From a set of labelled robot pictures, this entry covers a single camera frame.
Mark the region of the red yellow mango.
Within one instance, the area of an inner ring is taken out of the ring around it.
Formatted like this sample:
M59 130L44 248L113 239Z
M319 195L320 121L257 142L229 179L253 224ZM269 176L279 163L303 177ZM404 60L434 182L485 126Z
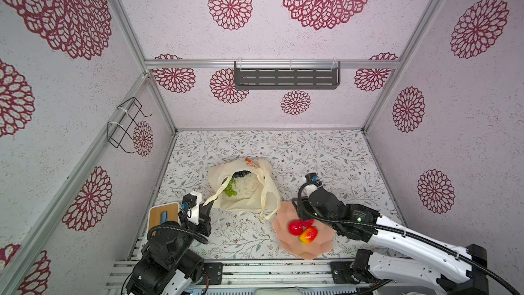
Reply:
M318 236L319 231L316 227L306 228L299 236L299 241L303 244L311 244Z

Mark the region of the cream plastic bag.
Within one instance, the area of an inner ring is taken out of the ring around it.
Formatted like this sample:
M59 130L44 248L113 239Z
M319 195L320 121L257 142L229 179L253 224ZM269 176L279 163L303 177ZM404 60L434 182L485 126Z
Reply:
M224 190L233 174L247 170L251 174L236 179L237 196L228 197ZM228 211L249 211L259 213L268 220L281 208L281 196L273 179L272 165L263 159L241 158L217 165L209 170L208 181L214 190L205 202Z

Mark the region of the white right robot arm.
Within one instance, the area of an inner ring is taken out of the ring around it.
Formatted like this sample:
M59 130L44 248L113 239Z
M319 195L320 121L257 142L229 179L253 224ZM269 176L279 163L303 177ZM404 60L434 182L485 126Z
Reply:
M438 294L488 294L486 251L475 244L457 247L416 233L378 211L361 204L346 204L315 183L307 183L292 199L297 215L317 220L339 236L384 247L402 254L393 258L360 249L346 265L336 265L349 284L382 287L401 281Z

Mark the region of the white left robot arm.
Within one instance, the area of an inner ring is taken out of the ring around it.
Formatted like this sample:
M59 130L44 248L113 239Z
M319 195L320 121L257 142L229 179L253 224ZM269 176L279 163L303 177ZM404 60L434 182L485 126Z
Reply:
M201 284L206 294L215 284L204 259L190 250L193 242L209 243L213 203L189 207L176 202L154 206L148 214L148 231L141 259L122 286L122 294L189 294L191 284Z

